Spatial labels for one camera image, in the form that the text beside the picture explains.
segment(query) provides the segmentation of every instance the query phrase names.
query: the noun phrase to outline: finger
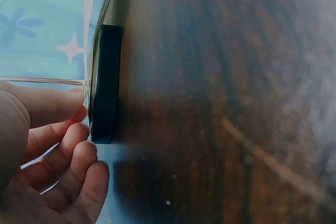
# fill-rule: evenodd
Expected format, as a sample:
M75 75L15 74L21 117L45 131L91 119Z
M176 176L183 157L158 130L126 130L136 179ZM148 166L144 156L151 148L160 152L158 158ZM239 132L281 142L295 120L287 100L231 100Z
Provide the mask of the finger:
M66 121L76 115L84 101L84 91L80 87L59 91L2 82L0 90L12 94L24 105L30 117L30 128Z
M88 128L81 123L73 124L64 139L47 153L41 161L22 169L29 184L37 191L52 186L69 168L75 147L89 136Z
M43 154L55 144L62 141L69 127L75 123L80 123L87 115L87 109L84 105L78 113L70 120L48 124L29 131L26 155L22 164L26 164Z
M105 163L92 164L86 174L78 199L65 217L70 223L96 223L104 205L109 184L109 170Z
M90 142L78 144L73 154L70 168L51 190L43 194L48 206L60 214L74 204L88 168L98 159L96 146Z

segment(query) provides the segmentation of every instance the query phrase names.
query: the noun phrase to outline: black plastic piece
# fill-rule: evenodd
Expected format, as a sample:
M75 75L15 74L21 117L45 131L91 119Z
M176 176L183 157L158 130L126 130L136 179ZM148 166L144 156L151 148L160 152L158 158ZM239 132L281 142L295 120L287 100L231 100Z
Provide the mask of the black plastic piece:
M122 28L102 25L99 55L93 59L89 121L91 140L109 144L113 137L119 89Z

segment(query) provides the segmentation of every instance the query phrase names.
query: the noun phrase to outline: wooden surface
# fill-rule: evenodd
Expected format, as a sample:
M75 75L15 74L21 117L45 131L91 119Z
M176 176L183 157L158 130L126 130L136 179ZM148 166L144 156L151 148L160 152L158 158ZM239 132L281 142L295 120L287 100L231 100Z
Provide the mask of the wooden surface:
M112 223L334 223L336 0L120 5Z

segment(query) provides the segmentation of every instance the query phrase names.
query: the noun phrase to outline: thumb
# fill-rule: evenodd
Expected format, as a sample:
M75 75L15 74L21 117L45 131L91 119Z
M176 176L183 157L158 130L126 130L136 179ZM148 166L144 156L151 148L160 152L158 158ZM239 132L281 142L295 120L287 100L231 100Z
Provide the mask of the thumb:
M0 83L0 193L25 155L29 129L72 118L83 100L83 89L58 91Z

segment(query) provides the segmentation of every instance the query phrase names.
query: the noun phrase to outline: fingernail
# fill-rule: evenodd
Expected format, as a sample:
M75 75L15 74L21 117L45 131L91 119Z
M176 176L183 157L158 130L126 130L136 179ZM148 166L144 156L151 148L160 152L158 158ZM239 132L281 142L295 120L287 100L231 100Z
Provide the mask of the fingernail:
M90 133L90 127L86 123L82 122L81 124L84 125L85 128L87 129L88 133Z
M110 166L109 166L109 164L108 164L106 161L104 161L104 160L100 160L99 162L106 164L108 170L110 170Z
M72 87L70 89L67 90L69 93L79 93L79 92L84 92L83 87L80 86L76 86L76 87Z

